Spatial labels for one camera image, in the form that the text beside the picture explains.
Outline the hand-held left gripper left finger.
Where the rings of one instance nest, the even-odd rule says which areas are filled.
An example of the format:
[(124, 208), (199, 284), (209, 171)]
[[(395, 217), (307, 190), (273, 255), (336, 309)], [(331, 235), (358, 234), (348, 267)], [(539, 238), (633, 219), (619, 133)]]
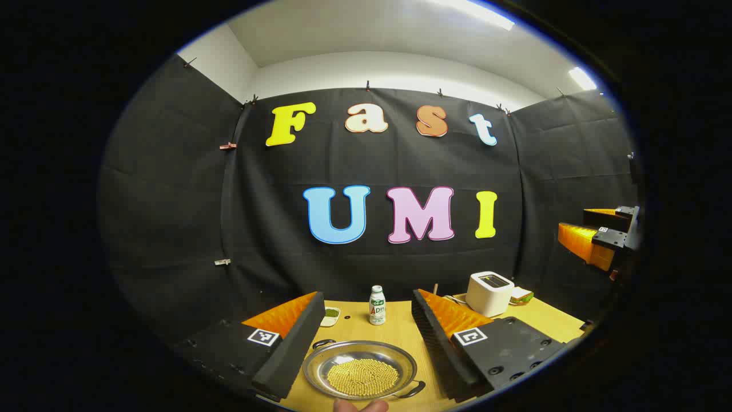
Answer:
[(221, 320), (174, 350), (233, 393), (279, 402), (288, 396), (324, 315), (324, 294), (311, 292), (243, 322)]

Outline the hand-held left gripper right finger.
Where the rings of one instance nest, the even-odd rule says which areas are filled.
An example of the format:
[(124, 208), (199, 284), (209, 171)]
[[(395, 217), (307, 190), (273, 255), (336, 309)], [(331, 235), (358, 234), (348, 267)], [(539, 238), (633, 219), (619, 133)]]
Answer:
[(491, 320), (422, 289), (411, 315), (440, 389), (457, 403), (512, 385), (566, 345), (514, 316)]

